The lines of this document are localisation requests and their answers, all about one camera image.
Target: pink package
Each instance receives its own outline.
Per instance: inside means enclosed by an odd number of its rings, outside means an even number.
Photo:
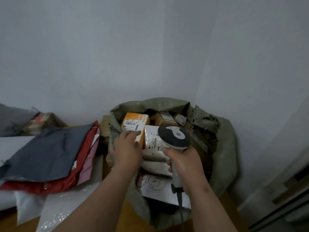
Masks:
[[[100,136],[100,128],[97,129],[97,132],[94,138],[95,143],[90,148],[89,154],[87,155],[83,168],[81,172],[79,173],[79,179],[76,185],[84,183],[85,181],[90,179],[92,166],[93,166],[93,162],[95,159],[95,152],[98,148],[99,136]]]

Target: orange and white box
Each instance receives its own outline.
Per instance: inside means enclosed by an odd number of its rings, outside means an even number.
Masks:
[[[122,121],[121,129],[123,131],[141,131],[135,139],[143,148],[145,139],[145,125],[149,125],[149,116],[144,114],[130,113],[128,112]]]

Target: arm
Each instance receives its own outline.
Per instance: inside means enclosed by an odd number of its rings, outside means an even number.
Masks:
[[[122,132],[111,148],[115,165],[98,188],[54,232],[115,231],[127,188],[142,163],[135,138],[141,132]]]
[[[194,230],[196,232],[237,232],[207,182],[197,151],[190,146],[184,153],[173,148],[165,148],[163,152],[170,158],[168,165],[171,166],[171,160],[174,161],[183,190],[190,198]]]

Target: forearm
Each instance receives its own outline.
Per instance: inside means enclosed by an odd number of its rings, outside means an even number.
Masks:
[[[55,232],[115,231],[133,174],[113,169],[98,188],[65,219]]]
[[[192,220],[196,232],[237,232],[209,184],[190,195]]]

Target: open bag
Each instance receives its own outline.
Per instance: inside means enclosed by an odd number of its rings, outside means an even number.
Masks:
[[[235,134],[230,121],[205,112],[198,106],[192,108],[190,102],[173,98],[152,98],[144,101],[130,101],[119,104],[110,111],[111,134],[109,138],[109,149],[114,145],[114,140],[122,132],[121,122],[127,112],[145,113],[148,109],[161,112],[180,113],[188,117],[192,127],[199,127],[203,130],[216,134],[216,150],[212,154],[213,167],[210,179],[210,186],[214,193],[220,197],[236,176],[236,152]],[[135,179],[132,180],[127,190],[126,198],[132,204],[136,213],[154,228],[161,230],[181,223],[180,210],[167,212],[162,210],[157,203],[146,200],[135,186]],[[183,219],[191,218],[191,210],[184,208]]]

